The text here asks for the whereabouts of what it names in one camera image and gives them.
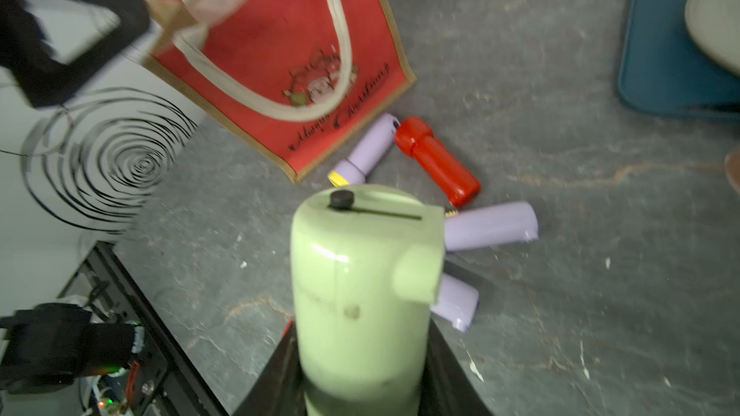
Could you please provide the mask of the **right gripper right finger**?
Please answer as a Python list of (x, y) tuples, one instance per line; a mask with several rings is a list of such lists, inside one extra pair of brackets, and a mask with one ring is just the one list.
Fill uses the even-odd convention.
[(421, 381), (421, 416), (491, 416), (434, 320)]

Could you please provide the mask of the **purple flashlight horizontal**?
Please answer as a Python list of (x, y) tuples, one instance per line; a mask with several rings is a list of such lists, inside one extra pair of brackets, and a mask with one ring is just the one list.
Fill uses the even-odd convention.
[(431, 312), (451, 323), (453, 329), (467, 332), (473, 323), (479, 300), (476, 288), (443, 273), (437, 303), (431, 307)]

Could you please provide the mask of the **red jute tote bag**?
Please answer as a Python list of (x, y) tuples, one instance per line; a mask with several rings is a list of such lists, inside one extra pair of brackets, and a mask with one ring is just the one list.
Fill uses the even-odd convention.
[(144, 67), (301, 181), (415, 82), (389, 0), (146, 0)]

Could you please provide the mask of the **green flashlight vertical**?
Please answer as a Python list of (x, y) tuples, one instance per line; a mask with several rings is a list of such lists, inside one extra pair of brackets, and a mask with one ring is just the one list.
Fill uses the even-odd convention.
[(414, 415), (445, 258), (444, 210), (379, 185), (307, 198), (290, 236), (311, 415)]

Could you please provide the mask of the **red flashlight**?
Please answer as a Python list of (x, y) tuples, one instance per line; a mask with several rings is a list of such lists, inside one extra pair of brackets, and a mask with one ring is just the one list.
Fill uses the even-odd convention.
[(481, 192), (479, 180), (420, 117), (408, 117), (400, 124), (395, 144), (424, 169), (452, 206), (465, 206)]

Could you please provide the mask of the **purple flashlight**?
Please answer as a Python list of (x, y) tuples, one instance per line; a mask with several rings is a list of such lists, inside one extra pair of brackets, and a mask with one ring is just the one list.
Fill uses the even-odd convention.
[(400, 121), (391, 114), (383, 114), (367, 130), (350, 155), (329, 172), (331, 185), (343, 187), (362, 185), (368, 175), (394, 145)]
[(447, 252), (528, 243), (538, 239), (538, 218), (527, 201), (451, 211), (445, 217), (444, 244)]

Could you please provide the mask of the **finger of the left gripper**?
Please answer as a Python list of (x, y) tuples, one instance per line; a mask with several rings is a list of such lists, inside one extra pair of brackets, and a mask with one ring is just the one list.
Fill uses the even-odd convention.
[(72, 0), (114, 13), (119, 25), (73, 61), (52, 58), (51, 47), (25, 0), (1, 0), (1, 65), (34, 108), (70, 100), (98, 71), (150, 30), (145, 0)]

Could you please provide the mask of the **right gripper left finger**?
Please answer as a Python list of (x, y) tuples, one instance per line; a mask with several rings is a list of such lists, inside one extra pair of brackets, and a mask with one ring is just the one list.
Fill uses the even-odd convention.
[(283, 331), (264, 369), (234, 416), (305, 416), (304, 378), (294, 323)]

